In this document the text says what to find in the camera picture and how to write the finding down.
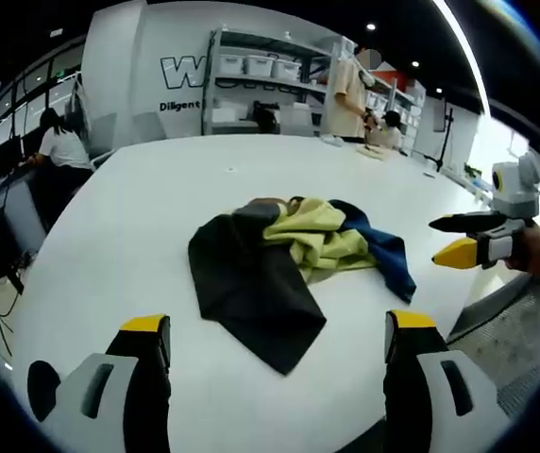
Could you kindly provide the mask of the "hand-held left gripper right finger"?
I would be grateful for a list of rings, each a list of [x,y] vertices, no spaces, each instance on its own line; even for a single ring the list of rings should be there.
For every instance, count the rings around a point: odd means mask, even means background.
[[[510,420],[497,387],[426,314],[385,320],[385,452],[485,452]]]

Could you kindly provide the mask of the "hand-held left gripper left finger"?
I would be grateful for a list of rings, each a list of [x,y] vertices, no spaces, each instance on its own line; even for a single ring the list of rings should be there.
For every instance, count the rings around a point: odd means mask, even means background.
[[[107,350],[60,377],[47,361],[27,374],[30,409],[63,452],[167,452],[170,318],[124,323]]]

